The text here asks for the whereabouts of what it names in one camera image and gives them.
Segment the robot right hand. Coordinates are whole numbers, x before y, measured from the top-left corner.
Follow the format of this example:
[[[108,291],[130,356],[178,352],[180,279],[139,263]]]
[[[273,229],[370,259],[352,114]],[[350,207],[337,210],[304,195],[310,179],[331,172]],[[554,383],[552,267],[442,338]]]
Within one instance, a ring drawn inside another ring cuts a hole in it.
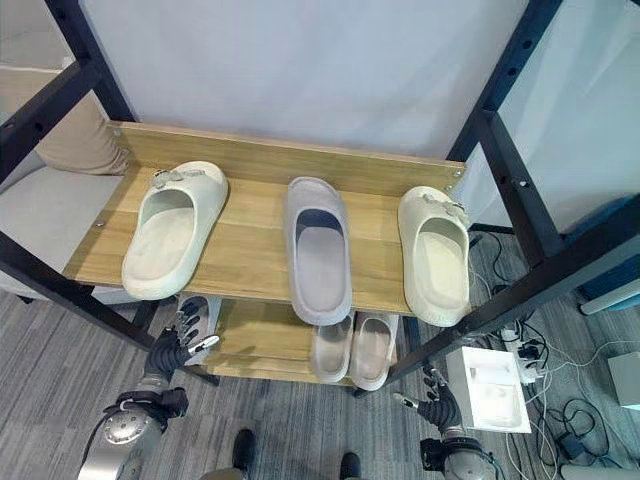
[[[393,399],[435,426],[442,436],[454,430],[463,430],[459,404],[440,371],[427,365],[423,368],[423,382],[428,387],[427,399],[418,400],[400,392]]]

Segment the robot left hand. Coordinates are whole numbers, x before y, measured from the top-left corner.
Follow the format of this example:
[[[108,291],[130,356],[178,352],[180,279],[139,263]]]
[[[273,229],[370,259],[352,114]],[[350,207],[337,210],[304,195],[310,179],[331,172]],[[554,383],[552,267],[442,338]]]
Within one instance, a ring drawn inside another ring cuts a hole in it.
[[[216,345],[220,337],[206,335],[195,340],[199,330],[195,325],[200,320],[195,307],[181,307],[171,326],[166,327],[154,341],[148,352],[143,376],[156,376],[170,382],[175,371],[184,367],[188,360]]]

